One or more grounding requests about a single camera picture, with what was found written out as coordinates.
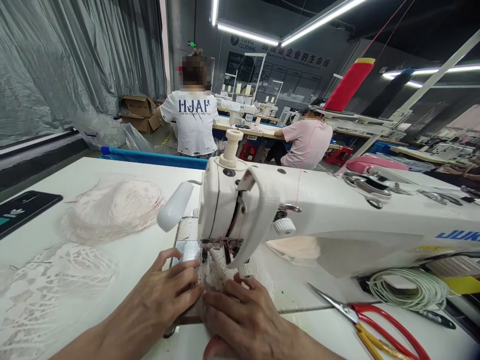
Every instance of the coiled cable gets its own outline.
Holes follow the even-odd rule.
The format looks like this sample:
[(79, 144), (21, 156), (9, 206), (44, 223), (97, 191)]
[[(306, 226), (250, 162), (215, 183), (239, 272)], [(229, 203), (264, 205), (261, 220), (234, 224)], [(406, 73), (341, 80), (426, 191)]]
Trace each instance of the coiled cable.
[[(385, 275), (399, 275), (413, 284), (416, 289), (397, 289), (383, 279)], [(367, 284), (377, 299), (403, 309), (421, 311), (433, 305), (444, 309), (447, 296), (452, 290), (441, 279), (419, 269), (393, 268), (374, 274)]]

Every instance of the distressed t-shirt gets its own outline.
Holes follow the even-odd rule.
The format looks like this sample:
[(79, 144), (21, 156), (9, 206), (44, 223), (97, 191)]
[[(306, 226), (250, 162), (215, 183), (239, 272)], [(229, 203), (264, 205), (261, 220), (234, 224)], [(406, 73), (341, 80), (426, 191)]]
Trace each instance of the distressed t-shirt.
[(330, 125), (315, 119), (297, 121), (282, 129), (285, 141), (293, 141), (281, 164), (289, 168), (313, 170), (327, 152), (334, 131)]
[(212, 126), (219, 113), (217, 100), (208, 91), (174, 91), (160, 106), (163, 119), (178, 126), (178, 152), (190, 156), (211, 154), (217, 150)]

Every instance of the human hand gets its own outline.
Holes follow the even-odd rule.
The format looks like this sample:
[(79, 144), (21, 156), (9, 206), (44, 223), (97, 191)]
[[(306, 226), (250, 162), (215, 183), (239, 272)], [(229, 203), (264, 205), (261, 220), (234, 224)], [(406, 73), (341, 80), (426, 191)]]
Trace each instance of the human hand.
[(445, 171), (445, 172), (448, 173), (448, 174), (452, 174), (452, 175), (461, 175), (461, 174), (463, 174), (463, 172), (457, 171), (457, 170), (455, 170), (455, 169), (453, 169), (453, 168), (451, 168), (451, 167), (445, 167), (445, 168), (443, 169), (443, 171)]
[(205, 289), (197, 284), (195, 268), (200, 260), (180, 262), (162, 271), (173, 257), (182, 257), (177, 248), (161, 251), (125, 300), (98, 325), (104, 336), (99, 352), (103, 359), (141, 359), (200, 298)]
[(280, 316), (270, 295), (255, 278), (225, 283), (223, 293), (207, 292), (206, 325), (214, 334), (203, 359), (340, 360), (307, 333)]

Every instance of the red-handled scissors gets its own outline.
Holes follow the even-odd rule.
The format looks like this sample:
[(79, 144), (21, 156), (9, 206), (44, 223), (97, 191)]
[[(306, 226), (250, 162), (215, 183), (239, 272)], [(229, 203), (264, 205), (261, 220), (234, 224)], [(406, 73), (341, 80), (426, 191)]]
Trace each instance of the red-handled scissors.
[[(370, 304), (351, 304), (350, 307), (347, 305), (336, 301), (323, 291), (317, 289), (312, 284), (308, 284), (310, 287), (322, 298), (324, 298), (327, 302), (329, 302), (335, 309), (337, 309), (345, 318), (347, 318), (353, 326), (355, 326), (357, 330), (357, 335), (363, 342), (363, 344), (367, 347), (370, 351), (371, 355), (374, 357), (375, 360), (382, 360), (379, 352), (376, 348), (384, 351), (385, 353), (389, 354), (390, 356), (401, 359), (401, 360), (430, 360), (429, 355), (425, 351), (425, 349), (420, 345), (417, 339), (396, 319), (394, 319), (388, 312), (383, 311), (382, 309), (370, 305)], [(418, 355), (413, 354), (409, 351), (405, 346), (403, 346), (400, 342), (398, 342), (392, 335), (390, 335), (384, 328), (378, 325), (375, 321), (373, 321), (368, 316), (364, 315), (363, 313), (366, 312), (374, 312), (380, 314), (382, 317), (387, 319), (393, 326), (395, 326), (398, 331), (408, 340), (408, 342), (412, 345)], [(360, 323), (360, 320), (364, 321), (372, 328), (374, 328), (382, 337), (385, 338), (392, 346), (384, 343), (383, 341), (378, 340), (375, 336), (367, 331), (364, 326)]]

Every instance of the cardboard box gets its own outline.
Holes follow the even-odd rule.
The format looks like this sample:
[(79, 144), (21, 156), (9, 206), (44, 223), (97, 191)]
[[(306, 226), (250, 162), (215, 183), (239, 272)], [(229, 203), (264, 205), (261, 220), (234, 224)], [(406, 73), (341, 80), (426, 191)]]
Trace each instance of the cardboard box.
[(152, 108), (157, 108), (157, 104), (146, 96), (125, 95), (123, 100), (129, 112), (142, 118), (150, 118), (153, 115)]
[(140, 133), (151, 134), (160, 126), (160, 120), (156, 115), (150, 117), (142, 117), (135, 114), (122, 115), (121, 122), (130, 123)]

